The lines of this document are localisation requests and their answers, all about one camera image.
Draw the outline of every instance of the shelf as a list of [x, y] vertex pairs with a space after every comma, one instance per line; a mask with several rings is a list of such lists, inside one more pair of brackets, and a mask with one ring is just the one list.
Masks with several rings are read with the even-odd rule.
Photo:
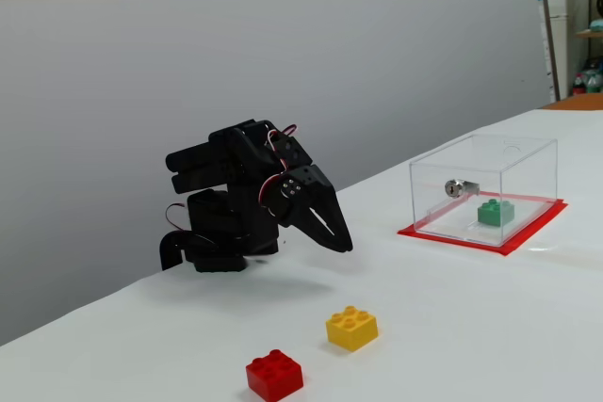
[[603, 39], [603, 32], [591, 32], [590, 30], [584, 30], [576, 34], [577, 38], [601, 38]]

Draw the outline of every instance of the lego brick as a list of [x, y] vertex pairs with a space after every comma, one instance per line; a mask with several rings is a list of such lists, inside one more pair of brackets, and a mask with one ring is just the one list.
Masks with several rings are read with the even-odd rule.
[[256, 358], [246, 367], [249, 387], [267, 402], [276, 402], [303, 387], [302, 367], [280, 350]]
[[349, 306], [343, 313], [333, 314], [327, 320], [327, 337], [333, 344], [350, 352], [370, 343], [379, 336], [377, 319], [366, 311]]
[[502, 204], [489, 200], [478, 208], [478, 222], [490, 226], [504, 226], [515, 218], [515, 206], [508, 201]]

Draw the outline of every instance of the yellow lego brick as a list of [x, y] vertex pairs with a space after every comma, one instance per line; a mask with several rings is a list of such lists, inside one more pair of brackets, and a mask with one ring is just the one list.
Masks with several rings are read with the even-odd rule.
[[333, 344], [350, 352], [358, 350], [379, 336], [377, 319], [366, 311], [349, 306], [343, 313], [333, 314], [327, 320], [327, 337]]

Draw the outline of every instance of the red lego brick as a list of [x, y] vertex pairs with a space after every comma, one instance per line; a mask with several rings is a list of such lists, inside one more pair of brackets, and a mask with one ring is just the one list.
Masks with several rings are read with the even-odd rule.
[[303, 387], [302, 367], [280, 350], [256, 358], [247, 367], [249, 387], [267, 402], [276, 402]]

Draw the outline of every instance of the green lego brick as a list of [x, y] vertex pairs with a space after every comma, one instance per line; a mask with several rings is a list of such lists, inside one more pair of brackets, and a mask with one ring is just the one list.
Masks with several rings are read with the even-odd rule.
[[502, 226], [515, 218], [515, 206], [508, 201], [502, 205], [497, 200], [485, 202], [478, 208], [478, 222], [490, 226]]

